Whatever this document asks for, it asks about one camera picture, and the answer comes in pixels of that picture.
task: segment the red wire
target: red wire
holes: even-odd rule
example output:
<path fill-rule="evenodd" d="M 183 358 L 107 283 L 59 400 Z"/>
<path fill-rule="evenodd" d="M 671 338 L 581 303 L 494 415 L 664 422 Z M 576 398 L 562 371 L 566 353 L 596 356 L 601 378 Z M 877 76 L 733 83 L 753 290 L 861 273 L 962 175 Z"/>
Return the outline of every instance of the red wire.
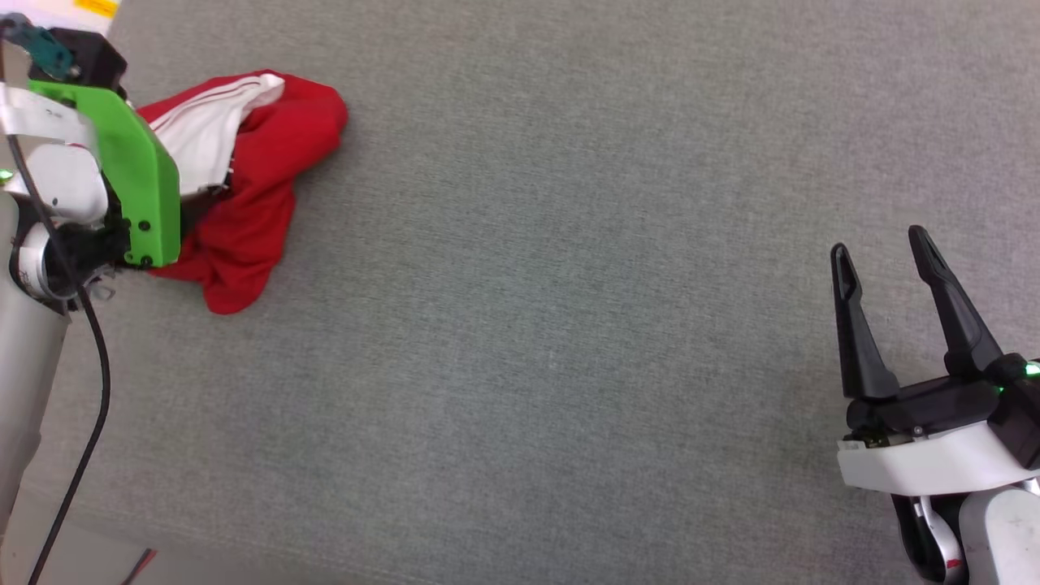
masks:
<path fill-rule="evenodd" d="M 149 549 L 148 552 L 145 553 L 145 555 L 140 558 L 140 560 L 137 561 L 137 564 L 134 566 L 130 575 L 128 575 L 127 578 L 123 580 L 123 583 L 121 585 L 130 585 L 130 583 L 132 583 L 133 580 L 136 579 L 138 575 L 140 575 L 140 571 L 145 570 L 145 567 L 148 566 L 148 563 L 152 562 L 152 559 L 155 558 L 156 554 L 157 554 L 156 551 Z"/>

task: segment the gray carpet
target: gray carpet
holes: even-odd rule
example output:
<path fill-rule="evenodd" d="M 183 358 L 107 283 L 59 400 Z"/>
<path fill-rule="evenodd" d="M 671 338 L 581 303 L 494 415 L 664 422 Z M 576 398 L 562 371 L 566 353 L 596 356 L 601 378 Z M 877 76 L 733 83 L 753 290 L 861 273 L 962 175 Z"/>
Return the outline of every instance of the gray carpet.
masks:
<path fill-rule="evenodd" d="M 1036 354 L 1029 2 L 126 0 L 146 103 L 335 86 L 281 265 L 219 317 L 128 276 L 77 517 L 293 582 L 916 583 L 846 488 L 827 253 L 904 382 L 942 372 L 928 226 Z M 27 485 L 97 407 L 82 320 Z"/>

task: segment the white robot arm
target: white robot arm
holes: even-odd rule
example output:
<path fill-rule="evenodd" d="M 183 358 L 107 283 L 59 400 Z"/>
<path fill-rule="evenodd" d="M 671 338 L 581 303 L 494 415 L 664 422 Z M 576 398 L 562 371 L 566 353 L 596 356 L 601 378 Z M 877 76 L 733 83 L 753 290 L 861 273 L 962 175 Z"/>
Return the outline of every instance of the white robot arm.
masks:
<path fill-rule="evenodd" d="M 846 484 L 891 494 L 903 544 L 933 583 L 1040 583 L 1040 363 L 1004 354 L 925 228 L 909 231 L 950 376 L 901 387 L 881 359 L 843 245 L 831 251 Z"/>

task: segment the white fabric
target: white fabric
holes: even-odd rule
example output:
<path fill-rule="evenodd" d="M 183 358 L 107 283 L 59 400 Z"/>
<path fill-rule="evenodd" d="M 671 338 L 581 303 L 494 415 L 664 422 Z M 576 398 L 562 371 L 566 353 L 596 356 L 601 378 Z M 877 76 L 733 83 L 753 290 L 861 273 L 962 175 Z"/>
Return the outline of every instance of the white fabric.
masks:
<path fill-rule="evenodd" d="M 152 130 L 177 163 L 181 195 L 220 184 L 228 174 L 235 136 L 255 108 L 282 97 L 277 75 L 242 77 L 207 90 L 152 121 Z"/>

